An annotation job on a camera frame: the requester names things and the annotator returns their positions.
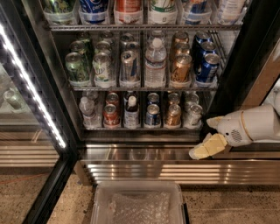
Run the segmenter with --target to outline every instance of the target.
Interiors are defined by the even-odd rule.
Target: green can
[[[152,11],[172,12],[175,9],[175,0],[151,0],[150,8]]]
[[[77,52],[70,52],[66,57],[66,69],[69,74],[69,80],[73,82],[89,81],[88,71],[82,63],[82,57]]]
[[[87,68],[87,72],[90,73],[92,67],[92,59],[89,58],[88,49],[83,41],[76,40],[70,45],[71,52],[79,53],[82,59],[82,63]]]

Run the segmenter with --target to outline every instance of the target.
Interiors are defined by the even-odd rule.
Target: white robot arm
[[[226,145],[242,146],[259,140],[280,141],[280,92],[274,105],[238,110],[225,116],[207,120],[207,124],[218,133],[208,134],[203,143],[190,150],[193,159],[202,159],[225,150]]]

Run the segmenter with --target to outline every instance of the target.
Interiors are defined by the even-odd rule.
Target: plastic container
[[[91,224],[186,224],[182,207],[182,192],[174,182],[104,181],[96,188]]]
[[[178,5],[177,24],[179,25],[184,25],[184,24],[192,25],[192,23],[193,25],[197,23],[199,23],[199,25],[208,24],[212,14],[211,3],[212,1],[210,0],[207,1],[204,13],[192,13],[190,11],[184,11],[181,0],[177,0],[177,5]]]
[[[79,22],[79,6],[79,1],[76,1],[73,10],[68,13],[51,13],[45,8],[45,19],[49,25],[77,25]]]
[[[157,12],[150,10],[150,1],[148,1],[148,24],[149,25],[175,25],[178,15],[178,6],[175,3],[173,12]]]
[[[116,10],[116,1],[115,1],[114,18],[115,18],[115,24],[117,24],[117,25],[142,25],[143,24],[143,4],[141,5],[140,11],[120,12],[120,11]]]

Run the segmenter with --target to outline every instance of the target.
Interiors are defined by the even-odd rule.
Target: can lid
[[[161,47],[162,44],[163,44],[163,41],[162,41],[160,38],[154,38],[153,41],[152,41],[152,45],[153,45],[155,48]]]
[[[204,58],[210,65],[217,65],[220,62],[220,56],[216,53],[207,53]]]

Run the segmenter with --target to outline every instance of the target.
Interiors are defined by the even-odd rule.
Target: drink
[[[185,31],[177,31],[172,37],[171,46],[170,46],[170,54],[169,61],[173,62],[175,59],[175,45],[181,42],[189,42],[189,35]]]
[[[92,66],[92,60],[91,60],[91,58],[89,58],[88,49],[86,48],[85,43],[83,41],[76,40],[71,43],[70,49],[71,49],[71,52],[80,54],[82,63],[87,68],[87,72],[90,73],[91,66]]]
[[[120,38],[120,44],[122,52],[126,50],[126,46],[129,42],[134,41],[134,37],[130,33],[124,33]]]
[[[121,55],[122,67],[121,76],[123,81],[137,81],[138,80],[138,67],[137,55],[132,51],[125,51]]]
[[[168,108],[164,123],[170,126],[181,124],[181,107],[178,104],[172,104]]]
[[[145,84],[153,88],[162,87],[166,68],[166,49],[160,38],[155,38],[145,53]]]
[[[94,56],[93,60],[95,79],[101,82],[113,81],[111,59],[104,53],[99,52]]]
[[[201,14],[204,12],[207,5],[207,0],[190,0],[188,2],[183,3],[183,8],[185,12],[194,13],[194,14]],[[185,19],[185,23],[187,25],[198,25],[200,24],[199,19],[193,19],[190,16],[187,16]]]
[[[149,126],[160,125],[160,113],[159,106],[156,104],[151,104],[147,108],[147,113],[145,117],[145,124]]]
[[[189,54],[177,55],[172,66],[171,81],[189,81],[189,72],[191,69],[192,60],[192,56]]]
[[[135,129],[139,125],[139,107],[137,98],[132,95],[129,97],[124,110],[124,126],[129,129]]]
[[[116,126],[120,124],[120,116],[116,111],[116,106],[108,104],[103,110],[104,124],[107,126]]]
[[[196,53],[200,49],[200,44],[203,42],[211,42],[211,36],[206,31],[197,31],[192,41],[192,59],[195,60]]]
[[[215,53],[216,52],[216,44],[213,42],[203,42],[200,45],[200,49],[196,53],[196,58],[193,62],[194,72],[198,74],[200,71],[200,65],[204,55],[207,53]]]
[[[208,53],[204,56],[198,72],[196,73],[196,81],[203,83],[213,82],[214,76],[219,68],[220,56],[215,53]]]
[[[150,1],[150,9],[158,12],[172,12],[175,9],[174,0],[152,0]]]
[[[69,74],[69,80],[73,82],[87,82],[89,81],[87,68],[82,63],[82,57],[77,52],[69,53],[66,58],[66,68]]]

